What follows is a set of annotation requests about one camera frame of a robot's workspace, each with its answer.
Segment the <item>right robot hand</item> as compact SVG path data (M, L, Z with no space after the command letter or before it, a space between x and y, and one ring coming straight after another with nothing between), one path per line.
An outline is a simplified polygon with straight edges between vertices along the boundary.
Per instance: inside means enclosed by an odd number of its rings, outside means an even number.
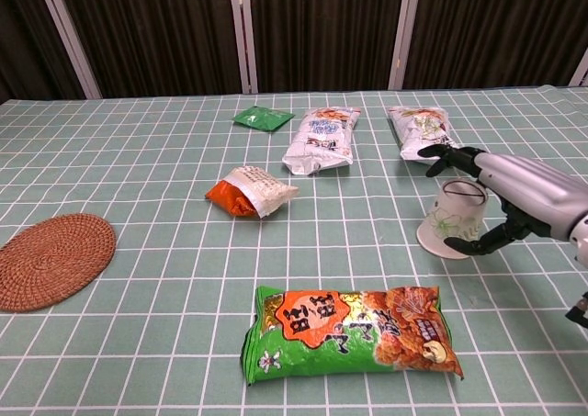
M437 157L426 172L428 177L455 167L475 177L501 199L505 223L476 241L444 239L446 245L460 253L492 253L531 233L571 242L572 229L588 214L588 184L543 162L444 144L422 148L418 154Z

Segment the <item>white floral paper cup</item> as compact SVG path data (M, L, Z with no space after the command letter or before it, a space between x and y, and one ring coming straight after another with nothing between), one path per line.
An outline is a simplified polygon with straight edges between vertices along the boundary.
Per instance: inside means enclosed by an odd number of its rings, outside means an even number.
M445 245L444 239L459 237L466 241L477 240L487 202L488 194L482 185L464 178L445 181L416 231L417 241L426 251L438 257L451 260L468 258L466 254Z

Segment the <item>white snack bag green print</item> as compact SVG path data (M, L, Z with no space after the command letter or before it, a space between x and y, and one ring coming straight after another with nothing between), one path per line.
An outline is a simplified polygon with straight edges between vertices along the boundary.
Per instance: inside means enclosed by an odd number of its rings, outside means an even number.
M437 157L424 158L418 152L434 144L461 148L451 134L448 113L441 107L390 107L388 115L404 161L432 164Z

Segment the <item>dark ribbed screen panel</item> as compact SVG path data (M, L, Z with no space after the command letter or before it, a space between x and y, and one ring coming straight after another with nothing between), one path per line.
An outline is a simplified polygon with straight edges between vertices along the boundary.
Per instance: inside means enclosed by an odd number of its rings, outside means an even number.
M241 92L231 0L64 0L106 98Z
M45 1L0 0L0 105L84 98Z
M587 49L588 0L418 0L403 86L565 86Z
M262 92L382 90L401 0L251 0Z

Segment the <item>white snack bag blue print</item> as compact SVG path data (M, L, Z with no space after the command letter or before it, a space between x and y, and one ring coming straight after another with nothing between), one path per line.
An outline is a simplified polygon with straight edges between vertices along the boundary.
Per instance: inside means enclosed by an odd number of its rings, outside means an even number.
M307 110L282 163L294 175L351 165L353 130L360 114L357 107Z

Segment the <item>large green orange snack bag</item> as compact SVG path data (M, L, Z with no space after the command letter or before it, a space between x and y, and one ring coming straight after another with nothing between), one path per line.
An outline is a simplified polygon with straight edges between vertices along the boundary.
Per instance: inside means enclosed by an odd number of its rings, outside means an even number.
M255 291L241 366L247 384L281 377L463 371L437 287Z

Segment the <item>orange and white snack packet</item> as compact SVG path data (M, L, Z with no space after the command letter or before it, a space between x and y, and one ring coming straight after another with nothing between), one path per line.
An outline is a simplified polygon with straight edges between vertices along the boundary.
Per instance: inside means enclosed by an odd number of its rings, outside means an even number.
M264 169L246 165L233 168L206 194L206 199L234 217L264 218L293 197L299 189L277 180Z

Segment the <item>small green sachet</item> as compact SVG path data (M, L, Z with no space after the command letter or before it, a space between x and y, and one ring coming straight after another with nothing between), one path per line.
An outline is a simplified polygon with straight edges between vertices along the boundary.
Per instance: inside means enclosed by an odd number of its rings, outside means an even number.
M233 121L250 129L271 132L294 118L294 114L267 107L252 106L234 116Z

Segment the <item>green checked tablecloth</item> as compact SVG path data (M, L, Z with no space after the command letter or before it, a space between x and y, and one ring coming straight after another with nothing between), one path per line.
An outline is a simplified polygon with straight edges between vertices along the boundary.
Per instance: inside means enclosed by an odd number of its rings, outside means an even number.
M294 114L266 132L252 106ZM0 416L588 416L588 331L567 321L588 270L529 237L444 261L416 229L440 178L404 162L392 106L442 107L454 138L588 181L588 89L190 96L0 105L0 245L91 212L116 229L106 271L31 314L0 314ZM357 107L351 165L294 175L307 110ZM264 218L206 194L256 166L299 189ZM437 285L465 376L288 378L247 386L239 355L259 285Z

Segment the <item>round woven rattan coaster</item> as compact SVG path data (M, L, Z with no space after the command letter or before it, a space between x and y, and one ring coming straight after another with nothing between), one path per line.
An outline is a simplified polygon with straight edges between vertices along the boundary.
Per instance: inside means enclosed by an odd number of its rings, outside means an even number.
M55 305L92 282L111 262L117 236L93 214L46 219L0 248L0 311Z

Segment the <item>white screen frame post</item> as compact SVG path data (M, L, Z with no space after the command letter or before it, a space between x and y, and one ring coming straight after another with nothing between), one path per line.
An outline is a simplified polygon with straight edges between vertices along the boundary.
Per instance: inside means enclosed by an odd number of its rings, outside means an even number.
M87 99L101 99L101 91L65 1L44 1L60 35L76 77L85 93L85 97Z
M419 0L401 0L390 66L389 90L401 90L403 87L418 2Z
M234 33L244 94L258 93L252 0L231 0Z
M588 48L585 50L578 66L576 67L570 82L569 86L581 86L583 84L584 78L588 75Z

